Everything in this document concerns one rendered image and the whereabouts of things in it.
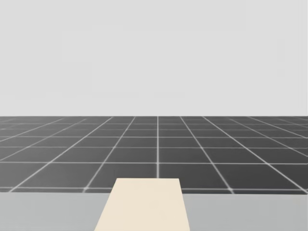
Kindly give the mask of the tall board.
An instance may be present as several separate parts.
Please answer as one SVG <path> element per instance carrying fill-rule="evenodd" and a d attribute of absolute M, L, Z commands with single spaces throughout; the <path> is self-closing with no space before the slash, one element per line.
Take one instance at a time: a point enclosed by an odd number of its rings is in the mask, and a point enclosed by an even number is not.
<path fill-rule="evenodd" d="M 191 231 L 179 179 L 117 178 L 94 231 Z"/>

